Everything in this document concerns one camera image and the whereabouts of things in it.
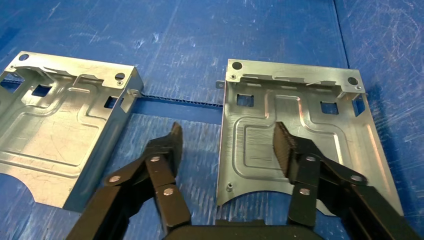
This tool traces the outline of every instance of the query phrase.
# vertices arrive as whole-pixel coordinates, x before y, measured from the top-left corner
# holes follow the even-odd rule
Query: metal bracket
[[[218,80],[215,82],[215,88],[217,89],[224,89],[224,86],[225,86],[225,81]]]
[[[359,100],[363,111],[356,112]],[[273,152],[275,123],[283,122],[366,176],[403,214],[358,70],[229,59],[223,105],[218,205],[255,191],[292,193]],[[317,208],[331,215],[320,201]]]
[[[137,69],[21,51],[0,81],[9,78],[21,84],[0,87],[0,173],[38,203],[82,211],[141,97]]]

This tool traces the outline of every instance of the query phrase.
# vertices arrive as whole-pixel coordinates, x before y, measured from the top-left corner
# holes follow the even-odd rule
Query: mounting hole
[[[22,55],[20,55],[19,56],[19,61],[25,61],[25,60],[27,60],[28,58],[30,57],[30,55],[28,55],[28,54],[22,54]]]
[[[115,80],[116,81],[121,81],[125,78],[125,74],[123,74],[122,72],[118,73],[115,75]]]
[[[358,85],[358,80],[354,77],[349,77],[347,81],[352,85]]]
[[[226,191],[229,192],[229,193],[233,191],[233,183],[232,182],[229,182],[226,185]]]
[[[235,61],[235,62],[232,63],[232,68],[235,69],[235,70],[240,70],[240,69],[242,69],[242,67],[243,67],[243,65],[238,61]]]

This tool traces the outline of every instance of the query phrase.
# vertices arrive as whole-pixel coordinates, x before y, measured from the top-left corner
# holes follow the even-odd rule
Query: blue work surface
[[[290,196],[256,192],[216,206],[227,59],[357,68],[409,222],[424,236],[423,6],[408,0],[2,1],[0,68],[20,51],[137,66],[145,83],[105,170],[137,158],[178,121],[184,152],[177,184],[192,223],[286,223]],[[0,239],[62,239],[79,214],[35,203],[0,174]],[[340,219],[317,213],[315,231],[348,239]],[[126,239],[163,236],[152,200]]]

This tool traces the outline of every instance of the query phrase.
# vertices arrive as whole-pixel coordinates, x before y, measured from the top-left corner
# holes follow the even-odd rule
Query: screw
[[[306,160],[311,161],[311,162],[315,162],[316,159],[313,156],[307,156]]]
[[[114,183],[116,181],[119,181],[121,179],[121,176],[113,176],[109,179],[109,182]]]
[[[310,190],[309,189],[307,189],[307,188],[301,188],[300,190],[299,190],[299,193],[301,193],[301,194],[303,194],[303,195],[309,195],[310,194]]]
[[[174,193],[174,190],[172,188],[167,188],[163,191],[163,195],[165,196],[172,195],[173,193]]]
[[[355,180],[355,181],[358,181],[358,182],[362,181],[362,177],[357,176],[357,175],[352,175],[350,178],[351,178],[352,180]]]
[[[150,162],[157,162],[157,161],[159,161],[159,159],[161,159],[161,158],[158,157],[158,156],[154,156],[150,159]]]

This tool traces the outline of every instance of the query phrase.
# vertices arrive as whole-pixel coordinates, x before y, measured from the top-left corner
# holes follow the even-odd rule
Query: small square hole
[[[321,102],[321,111],[324,114],[338,115],[339,109],[335,102]]]
[[[365,111],[365,103],[362,98],[362,94],[352,100],[353,111],[355,113],[355,117],[359,116],[363,111]]]
[[[254,106],[253,95],[237,94],[237,105],[244,106],[244,107],[253,107]]]
[[[104,103],[104,107],[107,109],[113,109],[117,100],[117,97],[109,96],[106,100],[106,103]]]
[[[43,98],[49,93],[51,88],[51,86],[38,85],[32,92],[32,95]]]

